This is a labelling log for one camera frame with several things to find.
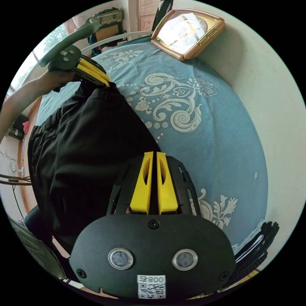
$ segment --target window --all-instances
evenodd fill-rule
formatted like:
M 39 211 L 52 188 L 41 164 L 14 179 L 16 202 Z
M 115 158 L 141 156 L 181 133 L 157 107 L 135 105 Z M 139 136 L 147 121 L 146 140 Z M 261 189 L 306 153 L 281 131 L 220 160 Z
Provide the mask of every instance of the window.
M 56 44 L 67 37 L 67 31 L 64 24 L 58 26 L 48 36 L 46 36 L 33 50 L 40 61 Z
M 11 86 L 14 89 L 18 89 L 23 84 L 30 71 L 43 58 L 43 56 L 67 36 L 68 34 L 63 24 L 47 35 L 25 59 L 13 78 Z
M 17 73 L 15 74 L 11 85 L 13 88 L 18 89 L 22 83 L 25 81 L 29 72 L 33 69 L 33 67 L 37 64 L 37 60 L 33 53 L 30 53 L 26 60 L 22 63 Z

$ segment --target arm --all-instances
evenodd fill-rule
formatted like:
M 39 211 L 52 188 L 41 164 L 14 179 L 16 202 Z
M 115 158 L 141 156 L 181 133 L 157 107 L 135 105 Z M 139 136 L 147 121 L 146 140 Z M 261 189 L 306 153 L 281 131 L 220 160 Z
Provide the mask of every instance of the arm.
M 7 130 L 30 104 L 58 86 L 72 82 L 74 75 L 72 72 L 47 71 L 39 78 L 24 84 L 8 97 L 0 112 L 0 143 Z

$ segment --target striped fabric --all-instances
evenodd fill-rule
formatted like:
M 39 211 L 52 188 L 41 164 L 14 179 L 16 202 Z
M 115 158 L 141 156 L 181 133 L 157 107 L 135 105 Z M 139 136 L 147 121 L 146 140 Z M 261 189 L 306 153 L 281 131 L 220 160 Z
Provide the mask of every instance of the striped fabric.
M 25 226 L 23 220 L 8 219 L 18 238 L 32 257 L 51 275 L 66 279 L 65 273 L 54 253 L 41 241 L 38 240 Z

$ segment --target white wall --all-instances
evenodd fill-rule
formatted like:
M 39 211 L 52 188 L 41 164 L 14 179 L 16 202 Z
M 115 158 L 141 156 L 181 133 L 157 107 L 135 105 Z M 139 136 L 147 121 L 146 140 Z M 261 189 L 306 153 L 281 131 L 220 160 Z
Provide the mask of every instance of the white wall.
M 7 151 L 7 155 L 9 157 L 13 159 L 17 159 L 18 143 L 19 141 L 17 139 L 6 136 L 4 137 L 4 139 L 2 140 L 0 144 L 0 151 L 2 153 L 5 153 Z M 9 175 L 8 166 L 9 166 L 10 161 L 11 160 L 9 158 L 0 154 L 0 173 L 1 174 Z M 20 215 L 16 200 L 14 198 L 12 186 L 0 184 L 0 195 L 1 195 L 1 200 L 2 200 L 2 203 L 4 205 L 4 208 L 7 214 L 9 214 L 15 220 L 21 219 L 22 217 Z M 21 213 L 23 217 L 25 217 L 26 210 L 25 210 L 22 198 L 21 198 L 19 186 L 16 186 L 15 188 L 15 195 L 16 195 Z
M 303 98 L 276 52 L 247 25 L 197 1 L 174 0 L 173 8 L 198 9 L 225 19 L 226 30 L 199 57 L 232 86 L 262 142 L 269 179 L 266 220 L 280 225 L 267 259 L 259 267 L 263 269 L 287 242 L 304 207 L 306 112 Z

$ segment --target blue bedsheet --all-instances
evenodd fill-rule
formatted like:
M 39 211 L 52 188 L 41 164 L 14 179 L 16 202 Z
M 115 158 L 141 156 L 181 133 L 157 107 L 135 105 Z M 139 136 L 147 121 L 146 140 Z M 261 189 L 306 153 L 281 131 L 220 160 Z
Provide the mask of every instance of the blue bedsheet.
M 95 60 L 161 150 L 184 163 L 203 217 L 223 229 L 237 252 L 260 228 L 268 195 L 264 152 L 242 102 L 199 59 L 179 62 L 150 42 L 122 45 Z M 37 125 L 78 87 L 70 83 L 44 96 Z

